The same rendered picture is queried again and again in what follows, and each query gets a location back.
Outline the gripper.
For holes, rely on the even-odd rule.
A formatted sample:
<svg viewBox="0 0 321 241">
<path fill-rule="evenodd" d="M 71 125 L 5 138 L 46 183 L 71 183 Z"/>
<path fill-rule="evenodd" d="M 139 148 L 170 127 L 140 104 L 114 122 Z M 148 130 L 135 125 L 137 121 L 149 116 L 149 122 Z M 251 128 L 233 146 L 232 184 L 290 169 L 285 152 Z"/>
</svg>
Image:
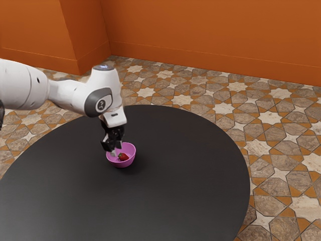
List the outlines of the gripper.
<svg viewBox="0 0 321 241">
<path fill-rule="evenodd" d="M 112 157 L 116 156 L 115 149 L 122 149 L 122 138 L 124 136 L 124 125 L 108 128 L 104 121 L 100 121 L 105 130 L 105 137 L 101 145 Z"/>
</svg>

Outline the purple bowl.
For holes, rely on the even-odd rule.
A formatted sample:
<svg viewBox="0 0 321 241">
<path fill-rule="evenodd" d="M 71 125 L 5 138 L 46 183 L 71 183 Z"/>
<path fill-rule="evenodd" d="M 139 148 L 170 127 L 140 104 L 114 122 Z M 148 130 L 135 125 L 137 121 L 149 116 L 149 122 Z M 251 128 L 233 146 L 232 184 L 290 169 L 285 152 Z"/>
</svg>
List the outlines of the purple bowl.
<svg viewBox="0 0 321 241">
<path fill-rule="evenodd" d="M 106 152 L 108 161 L 117 168 L 125 168 L 132 164 L 136 154 L 133 144 L 123 142 L 121 149 L 116 148 L 113 152 Z"/>
</svg>

